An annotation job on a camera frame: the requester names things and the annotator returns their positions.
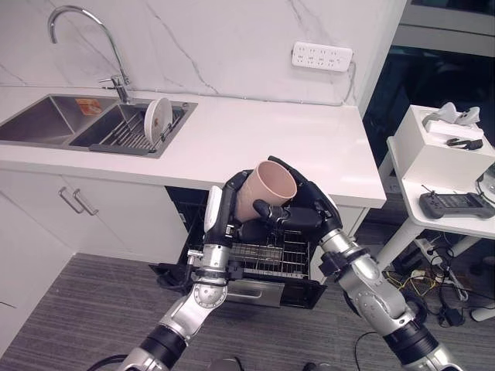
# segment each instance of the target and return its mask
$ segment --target white countertop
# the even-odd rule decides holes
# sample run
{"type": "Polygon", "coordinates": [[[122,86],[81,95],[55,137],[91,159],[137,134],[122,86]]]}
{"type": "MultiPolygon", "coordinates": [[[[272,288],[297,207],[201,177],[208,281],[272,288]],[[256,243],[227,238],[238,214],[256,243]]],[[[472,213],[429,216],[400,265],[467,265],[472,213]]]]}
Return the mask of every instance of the white countertop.
{"type": "MultiPolygon", "coordinates": [[[[89,88],[0,87],[0,122],[47,94],[114,96],[89,88]]],[[[163,96],[198,106],[160,158],[0,145],[0,168],[208,189],[274,155],[340,205],[379,208],[386,200],[357,107],[135,93],[163,96]]]]}

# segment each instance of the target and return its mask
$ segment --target stainless steel sink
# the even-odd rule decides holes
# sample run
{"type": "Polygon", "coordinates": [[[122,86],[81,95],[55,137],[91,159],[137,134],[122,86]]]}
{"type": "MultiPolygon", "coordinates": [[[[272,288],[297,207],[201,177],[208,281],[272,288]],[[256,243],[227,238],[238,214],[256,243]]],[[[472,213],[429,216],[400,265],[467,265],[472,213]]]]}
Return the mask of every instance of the stainless steel sink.
{"type": "Polygon", "coordinates": [[[151,100],[119,104],[109,97],[49,95],[0,124],[0,144],[101,151],[158,158],[196,107],[172,102],[173,122],[156,143],[144,136],[143,122],[151,100]],[[96,112],[80,108],[77,98],[95,99],[96,112]]]}

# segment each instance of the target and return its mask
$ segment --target dishwasher handle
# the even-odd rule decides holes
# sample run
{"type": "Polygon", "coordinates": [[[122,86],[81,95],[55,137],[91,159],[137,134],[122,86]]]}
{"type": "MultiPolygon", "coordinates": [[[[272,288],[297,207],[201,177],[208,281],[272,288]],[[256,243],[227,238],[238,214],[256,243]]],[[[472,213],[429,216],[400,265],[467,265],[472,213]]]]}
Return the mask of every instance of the dishwasher handle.
{"type": "Polygon", "coordinates": [[[235,297],[235,298],[256,300],[256,299],[261,298],[263,293],[261,291],[258,291],[258,293],[256,295],[247,295],[247,294],[236,294],[235,292],[229,292],[228,295],[231,297],[235,297]]]}

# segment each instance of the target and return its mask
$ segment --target pink cup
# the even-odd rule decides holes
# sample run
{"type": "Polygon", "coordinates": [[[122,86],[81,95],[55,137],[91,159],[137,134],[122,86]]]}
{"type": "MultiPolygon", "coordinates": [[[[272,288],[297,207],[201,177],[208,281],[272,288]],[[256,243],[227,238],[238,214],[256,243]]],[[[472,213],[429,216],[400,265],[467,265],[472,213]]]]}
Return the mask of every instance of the pink cup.
{"type": "Polygon", "coordinates": [[[257,219],[260,215],[253,208],[255,200],[281,206],[296,193],[297,185],[286,168],[273,161],[260,162],[237,192],[234,215],[241,223],[257,219]]]}

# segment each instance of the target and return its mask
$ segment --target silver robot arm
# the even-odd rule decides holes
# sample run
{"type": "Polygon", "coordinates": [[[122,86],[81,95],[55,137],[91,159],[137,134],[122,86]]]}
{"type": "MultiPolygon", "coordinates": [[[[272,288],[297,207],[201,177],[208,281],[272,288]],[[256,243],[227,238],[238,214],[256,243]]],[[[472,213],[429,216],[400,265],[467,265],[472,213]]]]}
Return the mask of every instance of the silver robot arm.
{"type": "Polygon", "coordinates": [[[201,267],[193,274],[191,291],[176,301],[141,345],[129,353],[118,371],[171,370],[208,315],[224,303],[227,263],[234,235],[235,199],[248,174],[249,171],[239,172],[222,189],[213,187],[210,190],[203,251],[188,252],[186,278],[194,260],[201,259],[201,267]]]}
{"type": "Polygon", "coordinates": [[[339,284],[359,315],[381,335],[408,371],[463,371],[449,350],[415,321],[401,292],[392,286],[366,250],[342,230],[320,240],[323,270],[338,274],[339,284]]]}
{"type": "Polygon", "coordinates": [[[415,321],[401,292],[378,269],[368,251],[343,231],[335,203],[313,182],[278,158],[291,172],[298,192],[290,207],[269,206],[257,200],[254,208],[271,227],[297,229],[324,251],[320,269],[333,275],[348,296],[349,305],[380,334],[408,371],[464,371],[449,350],[415,321]]]}

